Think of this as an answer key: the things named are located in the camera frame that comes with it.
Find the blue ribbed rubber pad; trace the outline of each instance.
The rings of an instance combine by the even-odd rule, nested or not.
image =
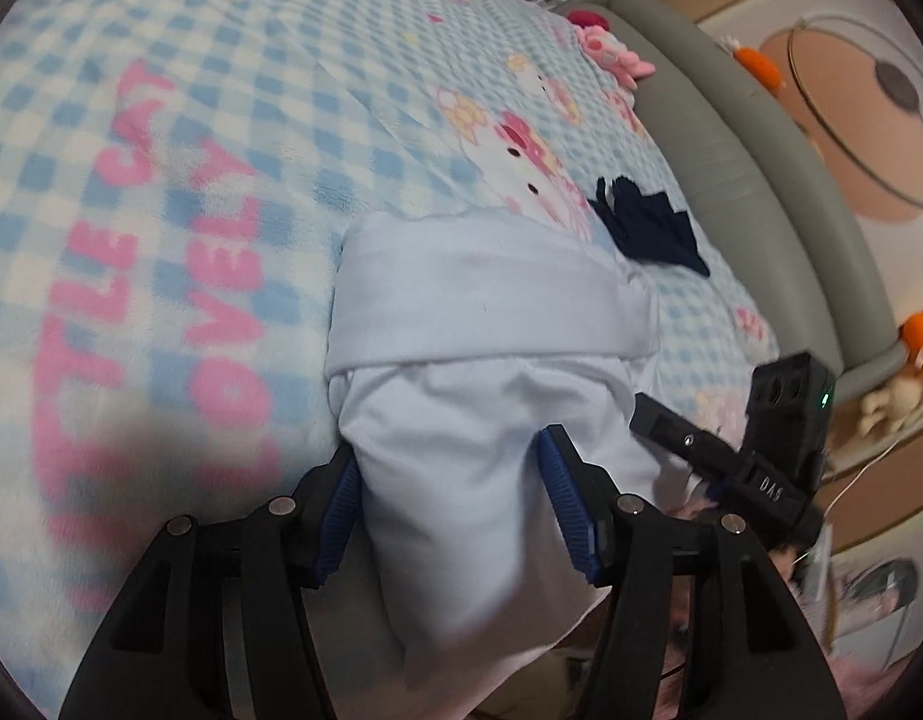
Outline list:
[[[538,434],[537,453],[538,470],[559,520],[561,538],[564,538],[572,565],[594,584],[602,573],[602,563],[596,552],[595,523],[547,428]]]
[[[341,565],[348,539],[362,515],[362,474],[352,457],[338,479],[338,487],[321,519],[319,554],[314,560],[314,577],[319,586]]]

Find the blue and white checkered blanket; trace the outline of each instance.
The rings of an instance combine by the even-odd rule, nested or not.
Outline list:
[[[611,247],[585,204],[601,175],[684,208],[613,77],[521,0],[19,1],[0,29],[0,654],[33,701],[57,714],[160,522],[245,514],[329,458],[350,220],[505,204]],[[647,267],[660,375],[734,440],[746,347],[774,341],[699,239],[710,280]],[[338,693],[382,678],[322,659]],[[348,712],[381,716],[364,701]]]

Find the white cloth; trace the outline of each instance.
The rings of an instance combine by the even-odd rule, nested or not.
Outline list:
[[[368,215],[343,243],[328,343],[410,689],[446,670],[490,689],[603,597],[561,539],[541,428],[564,424],[619,490],[681,503],[684,467],[628,432],[634,393],[657,395],[657,302],[621,255],[504,210]]]

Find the padded gray bed frame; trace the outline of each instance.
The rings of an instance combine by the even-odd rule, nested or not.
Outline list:
[[[636,112],[711,242],[775,328],[782,354],[809,349],[864,394],[907,356],[852,212],[812,146],[732,57],[660,0],[572,0],[601,13],[657,66]]]

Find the gingham pattern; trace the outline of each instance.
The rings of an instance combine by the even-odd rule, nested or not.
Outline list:
[[[523,92],[513,52],[560,79],[583,122],[566,124]],[[153,119],[164,149],[144,187],[114,189],[93,169],[112,131],[115,84],[138,58],[172,79]],[[233,517],[329,456],[334,425],[322,376],[332,277],[351,218],[497,204],[433,101],[451,89],[530,122],[593,196],[600,175],[684,197],[657,148],[604,104],[613,79],[575,47],[559,17],[519,0],[21,0],[0,29],[0,654],[55,716],[100,610],[157,523],[179,511]],[[279,478],[263,488],[199,485],[196,469],[244,466],[257,432],[211,429],[187,382],[194,309],[185,247],[211,199],[185,183],[204,136],[257,170],[255,250],[265,282],[226,300],[265,325],[228,351],[271,394],[266,435]],[[612,243],[597,223],[596,241]],[[60,278],[92,286],[105,270],[66,248],[87,220],[138,238],[130,313],[119,326],[64,316],[76,350],[119,361],[124,386],[71,381],[59,396],[66,432],[114,447],[121,477],[62,480],[48,495],[33,461],[33,360],[47,296]],[[649,266],[660,292],[660,370],[670,404],[693,415],[700,389],[746,391],[751,366],[732,310],[751,298],[700,235],[712,269]]]

